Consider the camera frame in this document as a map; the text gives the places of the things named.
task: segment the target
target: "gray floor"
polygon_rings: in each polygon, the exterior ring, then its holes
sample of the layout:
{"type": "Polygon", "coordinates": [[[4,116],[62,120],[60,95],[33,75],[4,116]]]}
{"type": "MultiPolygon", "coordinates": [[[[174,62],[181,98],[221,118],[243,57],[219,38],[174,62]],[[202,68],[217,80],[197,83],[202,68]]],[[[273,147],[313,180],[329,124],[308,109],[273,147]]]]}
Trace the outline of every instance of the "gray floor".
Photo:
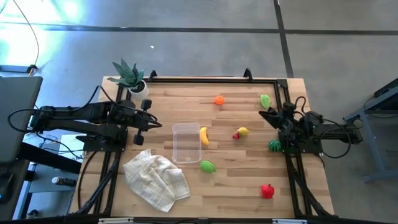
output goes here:
{"type": "MultiPolygon", "coordinates": [[[[271,0],[173,1],[23,1],[32,22],[89,26],[277,28],[271,0]]],[[[287,29],[396,30],[398,1],[280,0],[287,29]]],[[[0,22],[24,22],[12,1],[0,22]]],[[[0,64],[26,65],[36,47],[27,26],[0,24],[0,64]]],[[[160,32],[65,32],[36,29],[40,56],[36,75],[44,77],[37,105],[81,105],[112,61],[124,57],[159,75],[233,75],[249,67],[255,77],[286,77],[279,34],[160,32]]],[[[288,35],[294,77],[304,78],[313,110],[335,121],[363,105],[372,92],[398,77],[397,36],[288,35]]],[[[393,124],[372,121],[383,149],[397,150],[393,124]]],[[[344,144],[326,142],[339,154],[344,144]]],[[[391,164],[397,164],[396,152],[391,164]]],[[[398,180],[364,184],[375,170],[366,143],[342,159],[326,159],[326,174],[337,215],[397,222],[398,180]]],[[[43,215],[58,215],[53,205],[34,198],[43,215]]]]}

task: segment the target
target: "toy fruit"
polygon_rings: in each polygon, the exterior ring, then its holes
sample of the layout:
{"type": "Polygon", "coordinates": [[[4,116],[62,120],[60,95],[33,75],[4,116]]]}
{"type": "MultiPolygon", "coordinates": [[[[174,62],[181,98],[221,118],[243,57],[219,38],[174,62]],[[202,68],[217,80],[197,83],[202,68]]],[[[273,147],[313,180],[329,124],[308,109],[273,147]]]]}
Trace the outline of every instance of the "toy fruit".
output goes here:
{"type": "Polygon", "coordinates": [[[282,150],[282,144],[278,140],[269,141],[268,147],[272,152],[280,152],[282,150]]]}
{"type": "Polygon", "coordinates": [[[211,163],[210,161],[202,161],[200,163],[200,169],[206,173],[216,172],[213,163],[211,163]]]}
{"type": "Polygon", "coordinates": [[[260,102],[261,102],[261,106],[263,108],[268,109],[268,107],[269,107],[269,105],[271,103],[271,100],[269,99],[268,95],[261,95],[260,96],[260,102]]]}
{"type": "Polygon", "coordinates": [[[249,132],[250,131],[247,128],[239,128],[238,131],[232,135],[232,138],[239,139],[241,136],[247,136],[249,132]]]}
{"type": "Polygon", "coordinates": [[[271,199],[274,195],[275,189],[271,184],[261,186],[262,197],[266,199],[271,199]]]}
{"type": "Polygon", "coordinates": [[[216,96],[214,98],[214,103],[217,104],[217,105],[222,105],[224,103],[224,97],[216,96]]]}
{"type": "Polygon", "coordinates": [[[207,130],[206,127],[203,127],[200,129],[200,142],[202,144],[204,144],[205,146],[208,146],[209,140],[207,139],[207,136],[206,136],[206,130],[207,130]]]}
{"type": "Polygon", "coordinates": [[[239,136],[247,136],[249,134],[249,132],[250,131],[244,127],[238,129],[239,136]]]}

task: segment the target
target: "clear plastic container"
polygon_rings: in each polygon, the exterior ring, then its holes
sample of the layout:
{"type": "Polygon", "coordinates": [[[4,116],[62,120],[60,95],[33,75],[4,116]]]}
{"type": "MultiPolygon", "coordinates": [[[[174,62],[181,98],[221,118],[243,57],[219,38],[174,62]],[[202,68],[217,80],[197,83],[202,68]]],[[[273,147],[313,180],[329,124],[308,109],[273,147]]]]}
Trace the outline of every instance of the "clear plastic container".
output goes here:
{"type": "Polygon", "coordinates": [[[173,125],[173,161],[178,164],[199,162],[201,159],[200,125],[173,125]]]}

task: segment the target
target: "yellow banana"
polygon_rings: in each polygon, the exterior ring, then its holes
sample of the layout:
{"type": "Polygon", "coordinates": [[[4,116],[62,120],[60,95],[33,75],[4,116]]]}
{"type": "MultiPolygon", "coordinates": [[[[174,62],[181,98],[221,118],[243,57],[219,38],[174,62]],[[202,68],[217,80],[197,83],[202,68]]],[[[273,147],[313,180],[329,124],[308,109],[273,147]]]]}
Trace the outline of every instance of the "yellow banana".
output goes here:
{"type": "Polygon", "coordinates": [[[247,128],[244,128],[244,127],[238,129],[238,134],[240,136],[246,136],[246,135],[249,134],[249,132],[250,131],[247,128]]]}
{"type": "Polygon", "coordinates": [[[200,129],[200,142],[202,144],[204,144],[205,146],[208,146],[209,140],[207,139],[207,136],[206,136],[206,130],[207,130],[206,127],[203,127],[200,129]]]}

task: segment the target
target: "checkered cloth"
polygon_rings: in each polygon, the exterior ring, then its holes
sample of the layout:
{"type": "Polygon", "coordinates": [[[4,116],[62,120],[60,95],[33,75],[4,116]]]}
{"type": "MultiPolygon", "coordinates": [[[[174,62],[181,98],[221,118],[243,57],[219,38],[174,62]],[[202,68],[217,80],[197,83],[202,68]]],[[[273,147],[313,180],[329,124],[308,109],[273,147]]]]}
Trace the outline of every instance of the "checkered cloth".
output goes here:
{"type": "Polygon", "coordinates": [[[163,156],[140,152],[123,165],[129,188],[154,208],[168,212],[176,200],[190,196],[182,170],[163,156]]]}

